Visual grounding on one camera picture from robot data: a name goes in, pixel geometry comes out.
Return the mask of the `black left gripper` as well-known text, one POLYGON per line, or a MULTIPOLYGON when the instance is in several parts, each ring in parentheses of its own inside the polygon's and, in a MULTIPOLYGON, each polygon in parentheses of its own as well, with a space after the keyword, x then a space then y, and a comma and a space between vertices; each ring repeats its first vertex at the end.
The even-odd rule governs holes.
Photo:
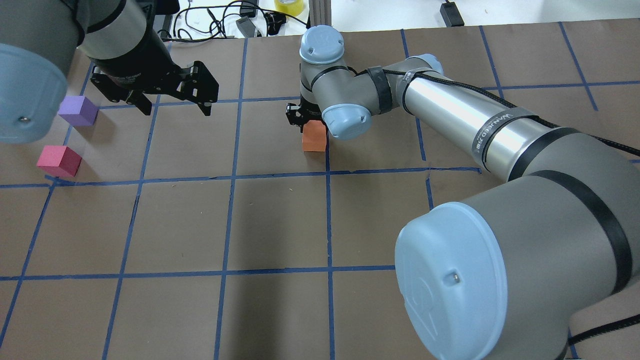
POLYGON ((147 95, 167 95, 190 101, 204 116, 211 115, 220 85, 204 62, 176 64, 159 38, 143 38, 125 54, 114 54, 89 50, 94 63, 90 82, 110 102, 124 101, 150 116, 153 104, 147 95))

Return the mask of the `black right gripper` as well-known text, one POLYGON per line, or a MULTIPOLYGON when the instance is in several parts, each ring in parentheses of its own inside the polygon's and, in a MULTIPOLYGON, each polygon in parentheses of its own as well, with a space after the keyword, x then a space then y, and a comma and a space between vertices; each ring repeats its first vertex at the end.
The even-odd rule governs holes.
POLYGON ((291 126, 297 126, 302 133, 310 121, 322 121, 322 112, 317 104, 301 99, 299 104, 286 103, 286 118, 291 126))

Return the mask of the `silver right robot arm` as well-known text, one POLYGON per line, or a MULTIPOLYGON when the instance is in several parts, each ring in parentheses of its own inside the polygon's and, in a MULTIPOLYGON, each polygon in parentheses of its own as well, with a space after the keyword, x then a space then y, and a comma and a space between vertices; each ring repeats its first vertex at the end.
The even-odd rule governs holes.
POLYGON ((437 360, 560 360, 569 348, 639 324, 639 315, 569 335, 577 312, 639 281, 639 150, 544 120, 445 76, 432 54, 356 71, 327 24, 299 44, 301 97, 291 125, 313 121, 349 141, 401 109, 473 162, 458 173, 494 187, 434 206, 399 231, 404 308, 437 360))

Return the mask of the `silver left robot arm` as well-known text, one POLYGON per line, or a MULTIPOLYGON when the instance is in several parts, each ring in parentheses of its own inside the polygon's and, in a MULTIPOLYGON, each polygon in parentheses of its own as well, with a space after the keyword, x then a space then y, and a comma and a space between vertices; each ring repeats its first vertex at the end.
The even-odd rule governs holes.
POLYGON ((91 82, 109 101, 151 113, 148 95, 199 106, 205 116, 219 84, 205 64, 175 64, 154 29, 177 0, 3 0, 0 3, 0 139, 39 141, 66 96, 76 50, 96 66, 91 82))

